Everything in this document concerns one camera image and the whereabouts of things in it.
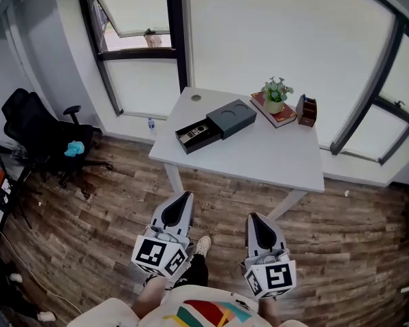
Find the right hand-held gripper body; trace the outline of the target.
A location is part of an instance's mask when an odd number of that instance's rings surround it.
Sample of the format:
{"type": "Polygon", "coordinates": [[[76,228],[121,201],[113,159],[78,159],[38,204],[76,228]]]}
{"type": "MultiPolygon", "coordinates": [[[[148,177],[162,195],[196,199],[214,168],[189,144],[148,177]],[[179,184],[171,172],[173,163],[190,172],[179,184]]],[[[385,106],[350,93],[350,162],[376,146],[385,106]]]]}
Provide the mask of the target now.
{"type": "Polygon", "coordinates": [[[257,299],[275,298],[297,286],[296,262],[287,249],[246,258],[243,276],[257,299]]]}

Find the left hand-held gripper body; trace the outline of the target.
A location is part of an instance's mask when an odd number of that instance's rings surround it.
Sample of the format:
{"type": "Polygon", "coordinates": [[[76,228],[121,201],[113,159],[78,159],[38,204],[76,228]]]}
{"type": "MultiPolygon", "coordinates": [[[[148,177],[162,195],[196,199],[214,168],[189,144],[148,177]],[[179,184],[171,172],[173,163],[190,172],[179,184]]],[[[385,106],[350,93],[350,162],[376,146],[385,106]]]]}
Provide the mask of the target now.
{"type": "Polygon", "coordinates": [[[148,225],[145,233],[137,236],[132,263],[146,273],[171,279],[187,262],[190,247],[187,232],[183,233],[181,228],[148,225]]]}

